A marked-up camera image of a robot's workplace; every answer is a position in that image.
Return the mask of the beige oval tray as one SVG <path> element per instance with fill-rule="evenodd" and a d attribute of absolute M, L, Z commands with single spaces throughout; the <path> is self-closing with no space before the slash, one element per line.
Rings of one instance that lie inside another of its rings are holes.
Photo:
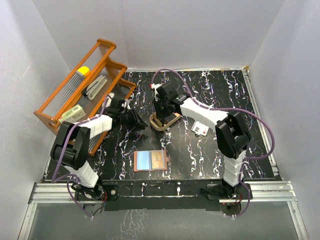
<path fill-rule="evenodd" d="M 172 113 L 170 116 L 165 118 L 158 118 L 154 112 L 150 117 L 150 125 L 158 132 L 163 132 L 175 122 L 177 122 L 182 116 L 178 113 Z"/>

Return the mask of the white printed paper packet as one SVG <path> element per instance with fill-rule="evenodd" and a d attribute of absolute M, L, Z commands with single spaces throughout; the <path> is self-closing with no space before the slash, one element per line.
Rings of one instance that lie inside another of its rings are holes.
<path fill-rule="evenodd" d="M 208 130 L 209 127 L 199 121 L 195 121 L 191 128 L 191 131 L 194 132 L 196 136 L 206 136 Z"/>

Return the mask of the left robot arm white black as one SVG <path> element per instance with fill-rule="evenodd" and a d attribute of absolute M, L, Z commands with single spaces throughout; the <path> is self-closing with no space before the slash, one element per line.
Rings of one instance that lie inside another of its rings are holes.
<path fill-rule="evenodd" d="M 136 132 L 148 125 L 127 100 L 111 93 L 105 97 L 99 114 L 75 123 L 63 121 L 50 152 L 56 162 L 51 181 L 56 183 L 69 176 L 75 191 L 93 200 L 101 198 L 102 180 L 88 162 L 90 140 L 118 126 Z"/>

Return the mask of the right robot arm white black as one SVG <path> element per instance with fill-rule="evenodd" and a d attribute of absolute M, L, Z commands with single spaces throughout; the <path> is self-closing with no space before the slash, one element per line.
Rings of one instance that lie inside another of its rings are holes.
<path fill-rule="evenodd" d="M 174 115 L 186 116 L 200 122 L 215 132 L 219 151 L 224 158 L 224 171 L 221 185 L 208 194 L 233 199 L 241 192 L 244 183 L 243 163 L 251 135 L 242 116 L 199 102 L 188 94 L 179 94 L 171 84 L 150 85 L 154 93 L 155 118 L 162 125 Z"/>

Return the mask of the yellow grey eraser block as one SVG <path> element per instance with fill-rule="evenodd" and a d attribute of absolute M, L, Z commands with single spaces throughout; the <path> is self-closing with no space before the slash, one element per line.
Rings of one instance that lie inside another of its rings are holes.
<path fill-rule="evenodd" d="M 80 77 L 85 78 L 90 73 L 90 68 L 87 66 L 81 66 L 77 71 L 76 74 Z"/>

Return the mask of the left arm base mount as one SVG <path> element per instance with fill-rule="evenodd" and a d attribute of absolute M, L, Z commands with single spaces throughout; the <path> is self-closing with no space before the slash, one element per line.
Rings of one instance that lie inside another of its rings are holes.
<path fill-rule="evenodd" d="M 88 188 L 74 183 L 71 188 L 76 192 L 77 200 L 100 202 L 100 207 L 91 214 L 93 217 L 106 209 L 107 201 L 117 201 L 119 198 L 119 187 L 113 184 L 98 184 Z"/>

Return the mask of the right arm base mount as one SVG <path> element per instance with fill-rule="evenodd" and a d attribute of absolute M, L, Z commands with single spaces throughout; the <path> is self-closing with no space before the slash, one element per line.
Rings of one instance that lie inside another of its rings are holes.
<path fill-rule="evenodd" d="M 252 200 L 253 194 L 248 183 L 238 183 L 230 186 L 227 183 L 210 183 L 199 190 L 199 195 L 213 203 L 213 211 L 219 211 L 220 200 L 231 200 L 231 204 L 239 203 L 240 200 Z"/>

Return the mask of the grey black stapler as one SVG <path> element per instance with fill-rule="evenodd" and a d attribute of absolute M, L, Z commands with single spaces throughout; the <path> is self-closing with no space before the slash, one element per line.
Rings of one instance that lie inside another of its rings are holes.
<path fill-rule="evenodd" d="M 89 100 L 93 100 L 102 87 L 106 84 L 107 78 L 103 75 L 98 76 L 91 84 L 89 84 L 81 94 Z"/>

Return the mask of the orange wooden shelf rack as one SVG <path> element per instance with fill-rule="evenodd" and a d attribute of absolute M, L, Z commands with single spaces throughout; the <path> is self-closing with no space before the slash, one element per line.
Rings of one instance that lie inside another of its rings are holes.
<path fill-rule="evenodd" d="M 74 106 L 82 107 L 86 120 L 98 114 L 104 98 L 113 93 L 129 99 L 137 85 L 123 79 L 127 66 L 111 59 L 116 49 L 112 41 L 99 38 L 76 67 L 34 112 L 54 134 L 60 128 L 60 118 Z"/>

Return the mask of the small white stapler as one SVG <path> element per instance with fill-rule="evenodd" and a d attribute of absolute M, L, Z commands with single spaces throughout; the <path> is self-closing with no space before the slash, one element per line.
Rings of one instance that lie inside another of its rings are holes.
<path fill-rule="evenodd" d="M 109 93 L 105 96 L 104 98 L 104 101 L 103 101 L 103 104 L 102 104 L 102 109 L 104 110 L 105 108 L 108 108 L 111 103 L 112 103 L 112 100 L 114 98 L 115 94 L 114 93 Z"/>

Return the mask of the green white staples box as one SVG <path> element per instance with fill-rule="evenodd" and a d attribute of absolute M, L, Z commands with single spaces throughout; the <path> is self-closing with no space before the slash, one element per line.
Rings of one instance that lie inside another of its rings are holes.
<path fill-rule="evenodd" d="M 59 122 L 69 122 L 69 123 L 75 123 L 79 121 L 81 118 L 83 118 L 86 115 L 83 108 L 77 104 L 73 108 L 69 109 L 68 111 L 64 112 L 61 117 L 59 118 Z"/>

